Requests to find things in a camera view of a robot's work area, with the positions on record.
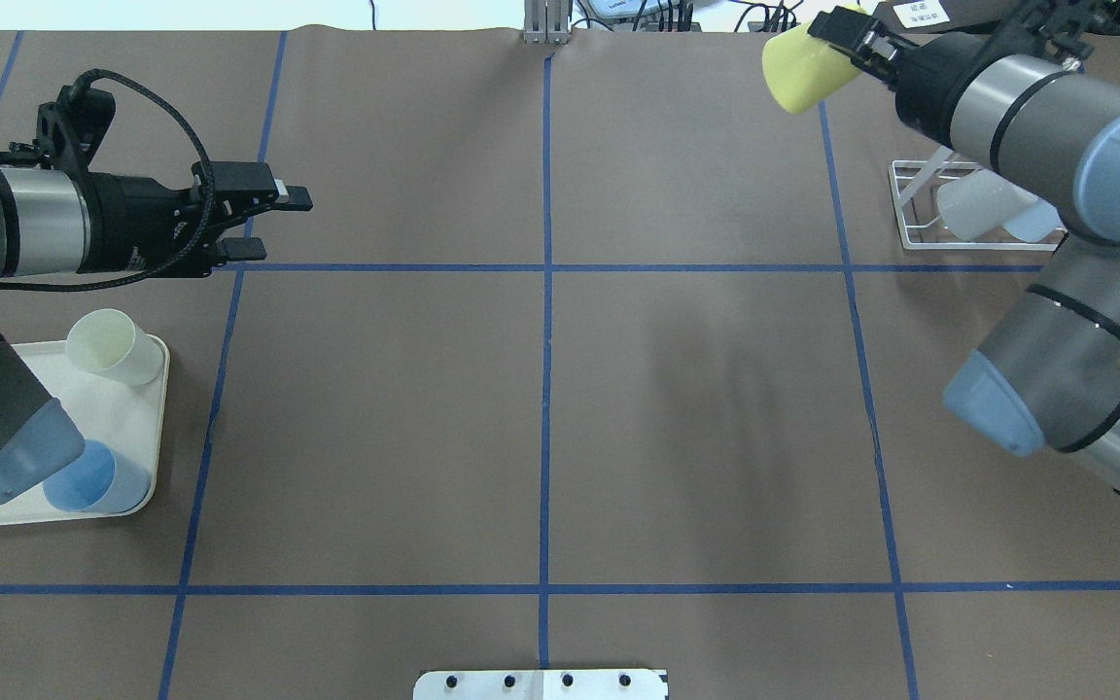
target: light blue cup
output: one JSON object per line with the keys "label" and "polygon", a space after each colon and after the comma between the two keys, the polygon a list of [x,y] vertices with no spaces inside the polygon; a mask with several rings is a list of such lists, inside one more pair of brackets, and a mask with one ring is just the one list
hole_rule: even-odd
{"label": "light blue cup", "polygon": [[96,439],[85,440],[75,461],[40,483],[46,501],[69,513],[124,513],[150,493],[150,473],[130,464]]}

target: white label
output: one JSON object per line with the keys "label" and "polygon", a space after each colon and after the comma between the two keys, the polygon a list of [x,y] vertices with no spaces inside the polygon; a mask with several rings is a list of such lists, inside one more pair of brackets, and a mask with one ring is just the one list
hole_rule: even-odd
{"label": "white label", "polygon": [[902,26],[937,26],[948,22],[948,13],[940,0],[918,0],[916,3],[894,4],[894,12],[902,19]]}

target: robotic arm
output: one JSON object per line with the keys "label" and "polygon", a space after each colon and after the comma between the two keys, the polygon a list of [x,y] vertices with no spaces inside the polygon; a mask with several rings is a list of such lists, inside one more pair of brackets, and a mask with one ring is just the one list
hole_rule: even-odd
{"label": "robotic arm", "polygon": [[[200,162],[195,185],[172,190],[143,177],[90,172],[114,116],[111,78],[177,119]],[[90,71],[37,110],[31,144],[0,151],[0,278],[46,273],[134,274],[102,283],[0,283],[0,289],[93,291],[155,277],[200,278],[227,262],[261,261],[258,239],[223,231],[271,211],[312,207],[304,187],[284,186],[267,164],[212,162],[183,116],[133,81]],[[76,426],[0,334],[0,504],[44,482],[84,449]]]}
{"label": "robotic arm", "polygon": [[896,92],[903,123],[1061,212],[1071,235],[945,404],[1014,455],[1074,455],[1120,495],[1120,87],[1072,69],[1101,21],[1090,0],[1026,0],[988,40],[918,46],[840,8],[806,31]]}

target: white bracket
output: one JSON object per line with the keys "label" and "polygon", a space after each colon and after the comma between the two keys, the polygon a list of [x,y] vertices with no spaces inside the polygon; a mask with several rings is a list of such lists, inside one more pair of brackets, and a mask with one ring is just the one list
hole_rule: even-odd
{"label": "white bracket", "polygon": [[572,0],[525,0],[525,44],[569,44]]}
{"label": "white bracket", "polygon": [[430,672],[413,700],[668,700],[668,672],[650,669]]}

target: tray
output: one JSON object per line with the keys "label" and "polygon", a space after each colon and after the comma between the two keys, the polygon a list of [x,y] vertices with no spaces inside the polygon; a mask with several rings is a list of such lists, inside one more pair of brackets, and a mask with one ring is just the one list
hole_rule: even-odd
{"label": "tray", "polygon": [[164,408],[167,402],[167,376],[170,351],[156,336],[150,338],[164,351],[164,368],[150,384],[125,386],[120,382],[77,371],[63,353],[65,342],[13,345],[28,368],[53,394],[81,433],[97,439],[124,460],[134,461],[150,473],[150,492],[137,508],[124,513],[67,513],[46,501],[40,484],[0,505],[0,526],[9,524],[115,519],[143,508],[155,495],[158,483],[158,450],[164,436]]}

